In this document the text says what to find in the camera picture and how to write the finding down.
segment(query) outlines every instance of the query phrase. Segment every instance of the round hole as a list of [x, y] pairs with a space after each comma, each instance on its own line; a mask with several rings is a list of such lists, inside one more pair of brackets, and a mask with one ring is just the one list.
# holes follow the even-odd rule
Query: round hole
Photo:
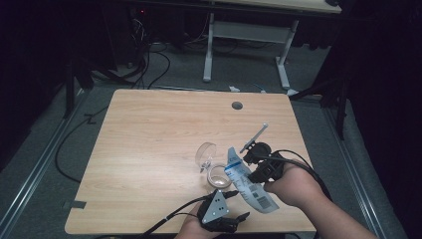
[[242, 105], [242, 103], [240, 103], [240, 102], [234, 102], [234, 103], [232, 103], [232, 108], [233, 108], [234, 110], [241, 110], [241, 109], [242, 109], [242, 107], [243, 107], [243, 105]]

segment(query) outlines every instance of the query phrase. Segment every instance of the small black object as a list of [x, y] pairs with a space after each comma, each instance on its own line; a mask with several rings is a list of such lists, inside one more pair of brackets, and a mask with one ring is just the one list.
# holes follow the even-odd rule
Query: small black object
[[332, 7], [336, 7], [338, 6], [338, 1], [337, 0], [325, 0], [325, 2]]
[[242, 104], [242, 103], [240, 103], [240, 102], [234, 102], [234, 103], [232, 103], [232, 108], [233, 108], [234, 110], [241, 110], [241, 109], [242, 109], [242, 107], [243, 107], [243, 104]]
[[270, 178], [278, 180], [283, 176], [285, 163], [280, 160], [264, 160], [260, 156], [275, 156], [283, 158], [278, 152], [271, 153], [271, 148], [264, 142], [252, 143], [248, 153], [243, 159], [251, 164], [258, 164], [257, 169], [249, 174], [248, 178], [253, 183], [269, 181]]
[[87, 124], [96, 124], [96, 122], [93, 121], [93, 117], [94, 117], [93, 114], [84, 114], [84, 117], [88, 117]]
[[242, 214], [238, 216], [237, 218], [226, 218], [226, 217], [220, 217], [218, 219], [215, 219], [213, 221], [210, 221], [208, 223], [202, 223], [202, 228], [211, 231], [211, 232], [227, 232], [227, 233], [235, 233], [237, 231], [237, 226], [239, 223], [246, 220], [246, 218], [249, 216], [250, 212], [247, 212], [245, 214]]

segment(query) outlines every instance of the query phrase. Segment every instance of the wooden tabletop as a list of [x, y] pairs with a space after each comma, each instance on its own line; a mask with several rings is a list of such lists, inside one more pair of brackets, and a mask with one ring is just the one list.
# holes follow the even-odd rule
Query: wooden tabletop
[[[234, 110], [234, 102], [243, 108]], [[286, 95], [117, 90], [75, 199], [86, 202], [85, 208], [71, 209], [66, 231], [146, 231], [181, 205], [212, 191], [205, 172], [195, 164], [203, 142], [217, 145], [213, 162], [226, 163], [228, 148], [239, 152], [264, 122], [269, 127], [257, 141], [273, 151], [290, 149], [309, 159]], [[280, 209], [261, 214], [240, 195], [232, 197], [227, 200], [227, 217], [251, 212], [238, 233], [315, 231], [302, 211], [273, 198]], [[183, 215], [176, 216], [156, 233], [177, 233], [183, 220]]]
[[325, 0], [214, 0], [215, 2], [247, 4], [252, 6], [275, 7], [289, 10], [321, 13], [341, 13], [339, 6], [332, 7]]

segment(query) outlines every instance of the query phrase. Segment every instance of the white desk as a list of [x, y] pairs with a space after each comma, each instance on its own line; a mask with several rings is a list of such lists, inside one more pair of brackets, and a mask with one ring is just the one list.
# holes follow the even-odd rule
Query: white desk
[[[322, 13], [339, 14], [341, 9], [329, 6], [324, 0], [215, 0], [214, 2], [246, 4], [252, 6], [275, 7], [297, 11], [312, 11]], [[276, 58], [282, 87], [290, 89], [290, 83], [285, 69], [285, 60], [292, 45], [299, 21], [295, 20], [290, 28], [270, 27], [263, 25], [251, 25], [225, 21], [215, 21], [214, 14], [210, 14], [208, 31], [208, 48], [205, 57], [204, 82], [211, 81], [213, 62], [213, 39], [214, 37], [251, 40], [271, 43], [282, 43], [284, 47], [279, 57]]]

